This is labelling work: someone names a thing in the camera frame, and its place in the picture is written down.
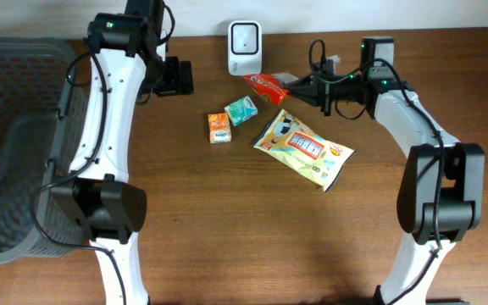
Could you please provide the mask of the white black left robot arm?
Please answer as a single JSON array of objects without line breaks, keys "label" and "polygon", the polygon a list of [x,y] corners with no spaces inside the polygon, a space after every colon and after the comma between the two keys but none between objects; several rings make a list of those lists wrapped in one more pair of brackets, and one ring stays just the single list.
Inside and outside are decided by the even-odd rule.
[{"label": "white black left robot arm", "polygon": [[167,56],[162,32],[172,11],[163,0],[129,1],[122,14],[98,14],[88,25],[90,95],[69,175],[47,189],[94,251],[108,304],[148,304],[138,233],[146,193],[129,183],[128,146],[141,96],[194,92],[191,63]]}]

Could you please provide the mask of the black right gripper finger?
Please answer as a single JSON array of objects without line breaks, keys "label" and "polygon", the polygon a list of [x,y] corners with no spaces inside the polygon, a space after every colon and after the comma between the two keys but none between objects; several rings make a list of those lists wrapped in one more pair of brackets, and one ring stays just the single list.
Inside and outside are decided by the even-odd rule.
[{"label": "black right gripper finger", "polygon": [[301,79],[294,80],[288,84],[289,88],[304,88],[309,87],[313,84],[313,77],[311,75],[307,75]]},{"label": "black right gripper finger", "polygon": [[289,91],[288,93],[289,96],[291,97],[294,97],[300,101],[303,101],[305,102],[306,104],[310,105],[310,106],[313,106],[314,105],[314,97],[311,97],[311,96],[308,96],[308,95],[304,95],[304,94],[301,94],[301,93],[298,93],[298,92],[294,92],[294,91]]}]

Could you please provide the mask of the red snack packet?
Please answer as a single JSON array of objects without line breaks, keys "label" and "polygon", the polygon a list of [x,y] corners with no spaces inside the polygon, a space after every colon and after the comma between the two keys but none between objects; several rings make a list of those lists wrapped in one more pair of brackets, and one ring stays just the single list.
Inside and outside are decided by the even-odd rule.
[{"label": "red snack packet", "polygon": [[262,99],[276,106],[280,106],[290,93],[284,85],[298,80],[296,76],[286,72],[243,75],[242,78]]}]

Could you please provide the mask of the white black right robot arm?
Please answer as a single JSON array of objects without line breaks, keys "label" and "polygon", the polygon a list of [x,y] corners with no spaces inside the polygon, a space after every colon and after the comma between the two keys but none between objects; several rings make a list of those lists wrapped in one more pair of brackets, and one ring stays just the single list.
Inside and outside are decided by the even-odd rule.
[{"label": "white black right robot arm", "polygon": [[485,152],[476,143],[460,142],[435,122],[414,88],[397,73],[394,46],[390,36],[366,36],[355,70],[338,75],[321,57],[308,62],[309,75],[284,88],[325,115],[337,112],[339,101],[362,105],[403,151],[407,162],[396,200],[403,235],[373,302],[424,304],[446,255],[480,223]]}]

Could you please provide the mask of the orange tissue pack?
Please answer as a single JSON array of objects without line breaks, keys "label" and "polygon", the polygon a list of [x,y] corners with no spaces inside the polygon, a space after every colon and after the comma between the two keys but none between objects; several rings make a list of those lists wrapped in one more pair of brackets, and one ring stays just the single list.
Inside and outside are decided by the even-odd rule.
[{"label": "orange tissue pack", "polygon": [[227,113],[209,114],[209,141],[211,143],[230,142],[232,134],[230,131],[230,121]]}]

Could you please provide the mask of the teal tissue pack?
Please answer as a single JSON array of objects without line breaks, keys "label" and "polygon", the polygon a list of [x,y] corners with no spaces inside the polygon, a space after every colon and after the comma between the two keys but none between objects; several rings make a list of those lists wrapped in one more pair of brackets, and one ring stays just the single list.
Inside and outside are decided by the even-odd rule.
[{"label": "teal tissue pack", "polygon": [[226,106],[225,112],[228,114],[230,122],[237,126],[256,116],[258,109],[252,99],[249,96],[245,96]]}]

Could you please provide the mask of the yellow snack bag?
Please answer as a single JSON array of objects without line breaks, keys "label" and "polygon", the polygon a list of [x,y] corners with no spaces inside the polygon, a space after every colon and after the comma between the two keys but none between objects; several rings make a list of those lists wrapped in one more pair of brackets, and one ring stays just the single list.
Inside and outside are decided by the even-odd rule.
[{"label": "yellow snack bag", "polygon": [[355,151],[319,136],[284,109],[252,145],[329,191]]}]

